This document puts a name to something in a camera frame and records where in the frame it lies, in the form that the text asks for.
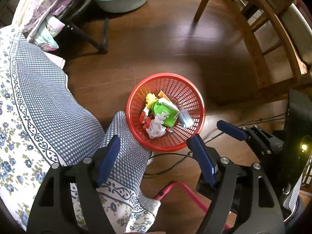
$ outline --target wooden chair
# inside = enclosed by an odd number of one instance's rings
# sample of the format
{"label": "wooden chair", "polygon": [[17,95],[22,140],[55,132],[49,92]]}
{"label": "wooden chair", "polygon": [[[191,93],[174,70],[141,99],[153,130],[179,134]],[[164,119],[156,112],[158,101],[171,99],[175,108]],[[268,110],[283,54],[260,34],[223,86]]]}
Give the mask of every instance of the wooden chair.
{"label": "wooden chair", "polygon": [[[194,16],[194,22],[197,22],[200,19],[208,1],[209,0],[201,1]],[[243,0],[247,4],[244,6],[242,11],[237,6],[237,3],[234,2],[234,0],[222,1],[233,13],[237,26],[242,33],[245,45],[252,58],[258,83],[257,92],[253,93],[246,99],[237,99],[234,102],[272,102],[286,98],[289,89],[300,89],[302,87],[312,85],[311,74],[309,71],[312,62],[310,64],[310,61],[307,62],[306,60],[302,59],[298,53],[298,47],[295,45],[295,42],[292,40],[289,32],[285,27],[285,25],[287,25],[287,20],[285,20],[286,17],[284,14],[287,14],[287,10],[289,10],[289,8],[292,10],[294,9],[291,5],[294,0]],[[258,9],[263,11],[262,15],[252,25],[249,25],[247,20]],[[262,51],[254,33],[268,20],[274,27],[280,41],[269,49]],[[280,46],[283,46],[285,49],[293,77],[272,84],[269,68],[264,59],[264,56]]]}

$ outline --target metal bolt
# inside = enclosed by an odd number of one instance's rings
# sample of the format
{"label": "metal bolt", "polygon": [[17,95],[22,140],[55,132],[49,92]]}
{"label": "metal bolt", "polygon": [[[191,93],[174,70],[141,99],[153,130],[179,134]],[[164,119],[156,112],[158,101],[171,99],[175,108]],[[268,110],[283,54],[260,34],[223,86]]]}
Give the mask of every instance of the metal bolt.
{"label": "metal bolt", "polygon": [[92,161],[92,158],[85,158],[83,160],[84,163],[91,163],[91,161]]}
{"label": "metal bolt", "polygon": [[52,169],[57,169],[60,166],[59,163],[54,163],[52,164]]}
{"label": "metal bolt", "polygon": [[229,162],[230,162],[230,160],[228,158],[221,158],[221,163],[227,164]]}
{"label": "metal bolt", "polygon": [[254,163],[252,166],[257,170],[261,168],[261,166],[258,163]]}

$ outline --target black device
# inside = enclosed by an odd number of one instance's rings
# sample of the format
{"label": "black device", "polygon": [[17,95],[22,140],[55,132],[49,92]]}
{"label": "black device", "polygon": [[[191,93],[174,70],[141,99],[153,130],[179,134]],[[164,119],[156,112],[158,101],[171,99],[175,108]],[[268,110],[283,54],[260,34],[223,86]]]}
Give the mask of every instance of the black device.
{"label": "black device", "polygon": [[[219,121],[219,130],[246,141],[256,154],[259,163],[251,166],[236,165],[229,158],[221,157],[214,148],[206,146],[198,134],[187,140],[202,170],[196,190],[212,201],[196,234],[286,232],[287,223],[297,210],[302,172],[311,161],[311,114],[310,99],[298,91],[290,91],[282,131],[271,134],[256,125],[239,128]],[[107,147],[99,149],[92,158],[73,166],[52,166],[31,208],[27,233],[115,234],[96,187],[107,180],[119,146],[120,140],[114,136]],[[75,220],[70,183],[77,184],[88,230],[79,228]],[[230,211],[237,214],[236,221],[232,228],[224,230]],[[0,219],[8,218],[6,222],[13,228],[12,216],[1,212]]]}

